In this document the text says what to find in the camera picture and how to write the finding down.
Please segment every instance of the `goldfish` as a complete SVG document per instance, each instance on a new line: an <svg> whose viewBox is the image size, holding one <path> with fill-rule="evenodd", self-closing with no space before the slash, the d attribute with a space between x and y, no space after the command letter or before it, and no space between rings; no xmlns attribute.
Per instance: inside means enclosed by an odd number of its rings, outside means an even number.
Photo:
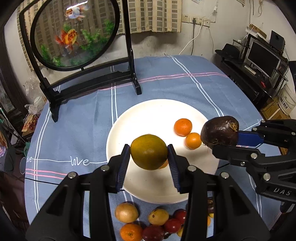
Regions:
<svg viewBox="0 0 296 241"><path fill-rule="evenodd" d="M83 11L88 11L89 6L87 5L79 5L75 6L73 8L70 8L66 10L66 18L69 19L77 19L78 21L81 21L83 18L85 18L85 15L83 14Z"/></svg>
<svg viewBox="0 0 296 241"><path fill-rule="evenodd" d="M70 29L68 33L66 33L64 30L61 30L60 36L55 36L55 41L60 46L65 47L69 53L73 50L73 44L78 44L76 42L77 40L77 32L75 29Z"/></svg>

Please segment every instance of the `white plate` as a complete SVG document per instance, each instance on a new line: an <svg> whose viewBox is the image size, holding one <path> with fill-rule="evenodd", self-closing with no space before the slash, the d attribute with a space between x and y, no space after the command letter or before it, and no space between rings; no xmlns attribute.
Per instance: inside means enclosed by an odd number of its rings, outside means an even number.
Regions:
<svg viewBox="0 0 296 241"><path fill-rule="evenodd" d="M125 111L112 126L106 145L106 156L119 155L124 144L144 134L160 137L166 145L173 144L177 155L187 158L205 173L215 174L219 160L212 155L212 150L201 145L195 150L188 149L185 137L174 132L174 124L178 119L187 118L192 122L192 132L200 134L206 117L197 109L185 103L155 99L139 103ZM185 201L188 194L179 194L174 187L169 166L155 171L147 171L138 167L130 157L124 190L138 199L156 204L171 204Z"/></svg>

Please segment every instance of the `black desk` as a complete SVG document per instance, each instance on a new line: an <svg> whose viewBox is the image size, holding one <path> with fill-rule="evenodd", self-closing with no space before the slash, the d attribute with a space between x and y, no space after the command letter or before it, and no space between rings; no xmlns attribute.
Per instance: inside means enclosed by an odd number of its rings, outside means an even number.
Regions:
<svg viewBox="0 0 296 241"><path fill-rule="evenodd" d="M276 96L276 93L269 81L266 81L258 73L252 74L244 67L245 65L246 63L243 63L242 60L222 57L221 69L223 72L239 86L257 110L260 110L269 98Z"/></svg>

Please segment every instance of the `red fruit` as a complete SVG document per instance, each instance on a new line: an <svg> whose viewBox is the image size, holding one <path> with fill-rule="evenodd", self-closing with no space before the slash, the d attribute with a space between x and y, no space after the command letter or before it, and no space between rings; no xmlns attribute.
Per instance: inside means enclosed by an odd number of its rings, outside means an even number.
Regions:
<svg viewBox="0 0 296 241"><path fill-rule="evenodd" d="M178 219L180 221L180 223L183 225L185 223L185 219L186 219L186 211L184 209L179 209L179 210L175 211L174 218Z"/></svg>
<svg viewBox="0 0 296 241"><path fill-rule="evenodd" d="M151 225L146 227L142 232L142 237L145 241L162 241L165 231L162 226Z"/></svg>
<svg viewBox="0 0 296 241"><path fill-rule="evenodd" d="M165 231L170 234L177 233L180 229L181 223L178 219L172 218L165 223Z"/></svg>

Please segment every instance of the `beige curtain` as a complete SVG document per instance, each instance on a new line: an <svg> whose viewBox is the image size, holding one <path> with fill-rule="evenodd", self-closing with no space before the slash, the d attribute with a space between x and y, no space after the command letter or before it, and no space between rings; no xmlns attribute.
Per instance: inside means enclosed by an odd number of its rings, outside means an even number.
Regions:
<svg viewBox="0 0 296 241"><path fill-rule="evenodd" d="M17 27L20 42L27 60L33 71L27 52L24 47L20 31L18 15L33 0L24 0L17 9ZM40 0L25 13L25 23L28 35L30 35L31 24L38 9L46 2ZM67 7L76 4L77 0L52 0L49 7L46 7L39 17L36 25L35 41L37 47L45 44L49 47L53 55L60 52L60 47L52 41L52 36L56 33L53 28L61 29L64 19L64 11ZM120 9L120 24L118 34L125 33L122 15L122 0L117 0ZM88 14L87 21L82 21L80 25L83 29L88 29L94 34L96 28L102 28L104 19L114 19L111 1L109 0L89 0L91 14ZM181 32L182 0L128 0L131 33L141 33L145 31L153 32Z"/></svg>

